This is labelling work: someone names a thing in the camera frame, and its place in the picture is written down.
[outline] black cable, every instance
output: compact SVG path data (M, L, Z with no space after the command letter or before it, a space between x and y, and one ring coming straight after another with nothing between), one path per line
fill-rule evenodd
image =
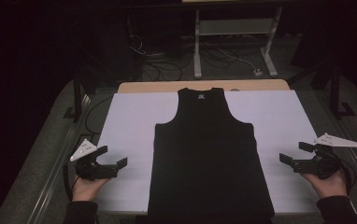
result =
M77 179L74 181L73 185L71 186L71 192L73 192L73 188L77 184L77 181L79 181L79 176L77 177Z
M162 75L162 71L157 66L155 66L155 65L153 65L151 63L145 63L145 65L153 67L158 71L158 77L155 78L154 80L152 80L151 76L148 73L146 73L147 75L149 75L150 80L151 81L159 81L159 77Z
M215 46L213 46L213 45L211 45L211 44L207 44L207 43L204 43L204 45L207 45L207 46L211 46L212 48L214 48L215 50L217 50L218 52L220 52L220 53L222 53L223 51L225 52L225 51L230 51L231 53L229 54L229 55L231 55L232 57L229 57L229 56L227 56L226 54L224 54L224 58L218 58L218 57L216 57L216 59L224 59L224 60L226 60L226 59L230 59L230 60L233 60L233 61L231 61L231 63L236 63L236 62L240 62L240 56L248 56L248 55L251 55L251 54L254 54L254 53L257 53L259 50L257 49L257 50L255 50L255 51L252 51L252 52L250 52L250 53L243 53L243 54L239 54L239 52L242 50L241 49L241 47L239 47L237 50L235 50L235 51L232 51L232 50L229 50L229 49L225 49L225 46L222 44L222 43L217 43L219 46L220 46L220 48L217 48L217 47L215 47Z
M65 194L67 195L68 200L70 202L73 201L73 191L70 189L70 184L68 183L68 160L65 162L63 166L63 181L64 181L64 189L65 189Z
M236 63L236 62L238 62L238 59L239 59L239 56L234 52L233 53L233 55L231 55L232 57L229 57L228 55L226 55L226 54L224 54L223 52L225 52L226 50L223 50L223 49L219 49L219 48L217 48L217 47L214 47L214 46L212 46L212 45L210 45L212 48L214 48L217 52L219 52L219 53L222 53L222 55L224 55L224 57L223 58L219 58L219 57L217 57L216 56L216 59L218 59L218 60L223 60L223 61L227 61L227 62L229 62L229 63Z
M181 52L180 56L171 57L171 59L167 59L167 61L162 61L162 59L159 59L160 61L156 61L155 62L154 60L156 60L156 59L147 58L147 62L148 63L172 63L172 62L175 62L175 61L181 61L184 58L184 55L186 55L186 54L193 55L193 49L186 49L186 50ZM181 68L184 68L187 65L188 65L188 63L185 63L185 65L181 66Z
M202 49L202 51L204 53L206 53L210 57L210 59L213 59L213 60L216 60L216 61L225 62L226 60L232 60L232 58L230 58L230 57L228 57L226 55L224 55L223 57L216 56L216 55L212 54L209 49Z
M217 43L217 44L219 45L220 49L226 49L226 47L225 47L221 42L219 42L219 43ZM226 49L226 51L230 51L232 54L237 55L238 52L241 51L241 48L242 48L244 45L246 45L246 42L245 42L245 41L243 41L243 43L240 45L240 47L236 48L235 51L232 51L232 50L229 50L229 49Z
M157 66L157 67L158 67L159 69L165 70L165 71L177 71L177 70L179 70L179 76L178 76L177 79L168 80L168 79L164 78L164 74L162 74L162 80L163 80L163 81L179 81L179 80L181 79L181 77L182 77L182 74L183 74L183 73L182 73L182 69L181 69L177 64L175 64L175 63L165 63L165 64L169 64L169 65L176 66L177 69L168 69L168 68L164 68L164 67L161 67L161 66Z
M175 66L175 67L177 67L177 68L172 68L172 69L170 69L170 68L161 67L161 66L158 66L158 65L155 65L155 66L157 66L157 67L159 67L160 69L165 70L165 71L176 71L176 70L179 70L179 69L180 69L180 66L178 66L178 65L175 64L175 63L162 63L162 64L173 65L173 66Z
M141 81L143 81L143 74L146 74L149 77L150 81L152 81L152 77L149 74L149 72L147 72L147 71L142 71L142 73L141 73Z
M345 174L345 181L346 181L346 187L347 187L347 194L350 195L350 191L353 188L353 186L356 184L357 181L357 174L356 174L356 170L353 168L352 165L350 165L350 163L348 163L347 161L343 161L346 165L349 166L349 168L351 169L351 171L353 172L353 180L352 180L352 176L350 175L350 170L345 167L343 164L341 165L342 170Z
M185 68L188 66L188 64L190 64L190 62L193 60L193 54L190 55L190 59L184 64L181 66L181 68Z
M206 56L204 53L200 53L200 56L201 56L201 58L203 59L203 61L205 62L205 63L207 63L208 65L210 65L210 66L212 66L212 67L215 67L215 68L228 68L229 66L231 66L231 64L230 63L227 63L227 62L225 62L225 63L227 63L227 65L226 66L218 66L218 65L215 65L215 64L213 64L213 63L211 63L209 60L213 60L213 59L210 59L208 56Z
M185 55L187 53L193 54L193 49L183 49L181 51L181 55L180 56L172 57L170 55L166 55L165 53L156 53L154 56L152 56L152 54L151 55L146 55L145 58L147 58L147 62L149 62L149 63L172 63L174 61L180 60L182 58L182 55Z
M94 111L100 104L106 102L107 100L110 100L112 99L112 96L109 96L108 98L100 101L99 103L97 103L97 105L95 105L89 112L88 114L86 115L86 118L85 118L85 128L86 130L89 132L89 133L93 133L93 134L101 134L101 133L96 133L94 131L92 131L89 126L88 126L88 118L89 118L89 115L92 113L92 111Z
M228 61L226 58L223 58L224 61L226 61L226 62L229 62L229 63L243 62L243 63L247 63L247 64L251 65L251 67L252 67L253 69L250 69L250 71L253 71L254 69L256 69L256 67L254 66L254 64L252 64L251 62L249 62L249 61L247 61L247 60L241 59L237 54L235 54L235 55L233 56L233 55L228 54L228 53L227 53L225 50L223 50L223 49L219 49L219 48L214 47L214 46L212 46L212 48L216 49L217 51L219 51L220 53L222 53L223 55L225 55L226 57L228 57L228 58L231 60L231 62L230 62L230 61Z

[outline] floor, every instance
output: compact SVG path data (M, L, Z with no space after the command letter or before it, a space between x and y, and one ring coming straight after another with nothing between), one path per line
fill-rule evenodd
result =
M288 79L302 71L291 66L290 61L300 40L299 36L276 37L271 49L273 63L278 70L278 78ZM140 80L193 80L191 38L185 37L183 55L168 57L159 52L147 58ZM258 48L264 43L264 36L217 36L201 40L203 80L212 79L255 79L271 78L266 71ZM226 56L239 56L245 63ZM261 68L263 75L256 77L253 66ZM329 86L323 91L310 87L314 75L309 75L292 84L317 135L329 133L357 141L357 89L344 77L340 82L340 102L349 103L356 116L336 119L328 108ZM95 95L84 98L83 114L79 122L64 118L67 108L73 106L72 83L67 83L57 97L53 109L23 165L14 185L0 209L0 223L59 223L64 217L68 200L64 192L62 165L66 156L76 147L81 138L93 138L97 142L98 132L104 124L110 98L116 89L105 88ZM337 152L357 170L353 156L357 151L343 148ZM350 195L357 210L357 183ZM120 223L117 216L100 214L100 223ZM276 216L274 223L322 223L319 214Z

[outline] dark background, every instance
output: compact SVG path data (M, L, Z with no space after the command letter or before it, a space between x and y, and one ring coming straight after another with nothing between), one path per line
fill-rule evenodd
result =
M127 48L130 41L123 23L125 15L67 16L56 10L61 6L72 7L73 1L56 5L46 0L0 0L0 205L54 100L76 72L82 74L82 81L92 83L85 87L87 91L136 80L138 75L138 62ZM208 16L227 14L236 17L243 11L214 10ZM158 22L155 14L131 15L142 21L133 28L151 44L162 43L165 50L178 53L175 43L193 30L189 20L193 11L170 15L160 24L159 28L165 27L158 29L160 32L152 29ZM111 34L106 30L112 31L115 38L109 38ZM357 86L357 1L318 7L286 6L278 36L285 34L304 34L294 64L307 68L326 54L334 55L341 73Z

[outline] white surface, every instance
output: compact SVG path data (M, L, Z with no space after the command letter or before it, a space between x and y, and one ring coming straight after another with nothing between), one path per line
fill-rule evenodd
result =
M298 142L313 143L316 134L294 91L227 91L225 98L236 119L252 123L265 180L277 214L317 212L318 197L293 168L281 163L279 153L311 159ZM127 167L104 186L96 201L99 210L146 213L154 127L166 123L178 107L176 92L117 93L112 100L98 147L108 146L102 164L128 157Z
M357 142L350 141L348 139L335 137L325 133L315 140L315 143L326 145L329 147L357 147Z

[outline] sleeve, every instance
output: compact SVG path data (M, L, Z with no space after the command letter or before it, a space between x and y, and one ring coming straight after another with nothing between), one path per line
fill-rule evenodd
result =
M72 202L66 207L64 224L93 224L97 212L97 203Z
M317 206L324 224L357 224L357 215L348 197L327 197L319 200Z

